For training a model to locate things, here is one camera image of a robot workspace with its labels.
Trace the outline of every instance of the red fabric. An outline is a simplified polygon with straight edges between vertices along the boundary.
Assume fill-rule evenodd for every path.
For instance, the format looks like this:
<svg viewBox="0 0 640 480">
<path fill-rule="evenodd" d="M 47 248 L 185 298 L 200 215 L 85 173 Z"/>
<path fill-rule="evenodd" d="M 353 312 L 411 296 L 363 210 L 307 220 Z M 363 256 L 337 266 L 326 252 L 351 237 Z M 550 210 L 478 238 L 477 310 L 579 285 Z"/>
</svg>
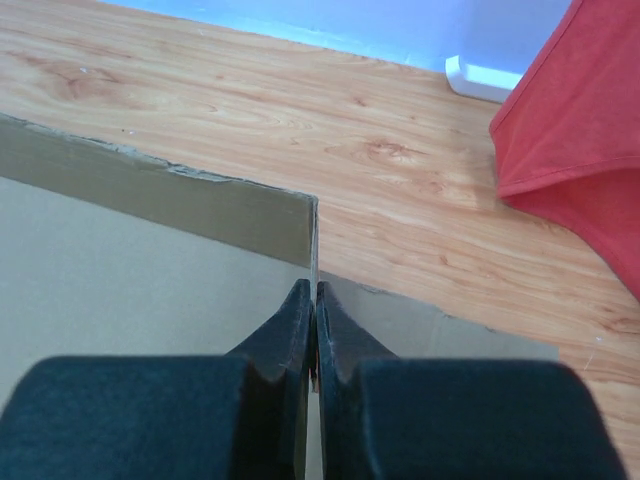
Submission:
<svg viewBox="0 0 640 480">
<path fill-rule="evenodd" d="M 574 0 L 490 132 L 499 196 L 573 230 L 640 299 L 640 0 Z"/>
</svg>

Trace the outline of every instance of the cardboard edge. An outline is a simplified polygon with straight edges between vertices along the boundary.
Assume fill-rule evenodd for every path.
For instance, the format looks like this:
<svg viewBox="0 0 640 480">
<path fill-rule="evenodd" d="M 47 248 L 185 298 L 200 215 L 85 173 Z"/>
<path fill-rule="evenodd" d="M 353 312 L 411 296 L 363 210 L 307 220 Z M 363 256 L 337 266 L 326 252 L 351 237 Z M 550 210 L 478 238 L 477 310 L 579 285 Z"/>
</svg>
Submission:
<svg viewBox="0 0 640 480">
<path fill-rule="evenodd" d="M 328 272 L 319 275 L 331 284 L 347 314 L 399 356 L 559 360 L 554 345 L 494 330 L 436 305 Z"/>
<path fill-rule="evenodd" d="M 318 199 L 312 195 L 1 113 L 0 144 L 1 176 L 307 267 L 311 280 L 317 277 Z"/>
</svg>

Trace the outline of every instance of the cardboard box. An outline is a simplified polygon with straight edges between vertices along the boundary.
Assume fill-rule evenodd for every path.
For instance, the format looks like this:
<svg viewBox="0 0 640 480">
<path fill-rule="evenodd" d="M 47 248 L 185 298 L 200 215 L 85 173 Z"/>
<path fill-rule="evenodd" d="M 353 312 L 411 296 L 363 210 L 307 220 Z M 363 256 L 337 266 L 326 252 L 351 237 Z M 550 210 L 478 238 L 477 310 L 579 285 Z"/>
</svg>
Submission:
<svg viewBox="0 0 640 480">
<path fill-rule="evenodd" d="M 316 285 L 317 200 L 0 115 L 0 412 L 38 360 L 223 354 Z M 557 359 L 557 349 L 328 273 L 398 355 Z M 318 396 L 307 478 L 321 478 Z"/>
</svg>

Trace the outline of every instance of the wood grain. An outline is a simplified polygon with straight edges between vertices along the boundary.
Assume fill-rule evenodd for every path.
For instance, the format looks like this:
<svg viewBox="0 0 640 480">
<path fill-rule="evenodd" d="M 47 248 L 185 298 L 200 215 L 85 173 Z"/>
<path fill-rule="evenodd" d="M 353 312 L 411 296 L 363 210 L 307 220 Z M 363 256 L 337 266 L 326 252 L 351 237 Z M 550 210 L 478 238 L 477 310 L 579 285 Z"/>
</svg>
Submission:
<svg viewBox="0 0 640 480">
<path fill-rule="evenodd" d="M 640 306 L 575 235 L 495 199 L 497 106 L 439 74 L 89 0 L 0 0 L 0 19 L 3 111 L 316 194 L 322 269 L 557 344 L 640 478 Z"/>
</svg>

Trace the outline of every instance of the white wall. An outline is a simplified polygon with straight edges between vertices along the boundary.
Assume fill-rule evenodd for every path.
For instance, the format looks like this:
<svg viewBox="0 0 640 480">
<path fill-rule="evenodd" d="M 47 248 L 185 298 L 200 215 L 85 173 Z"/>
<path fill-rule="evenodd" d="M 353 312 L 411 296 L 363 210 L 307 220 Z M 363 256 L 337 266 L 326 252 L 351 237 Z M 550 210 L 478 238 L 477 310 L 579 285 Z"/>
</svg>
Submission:
<svg viewBox="0 0 640 480">
<path fill-rule="evenodd" d="M 523 73 L 569 0 L 111 0 L 110 3 L 443 71 L 462 55 Z"/>
</svg>

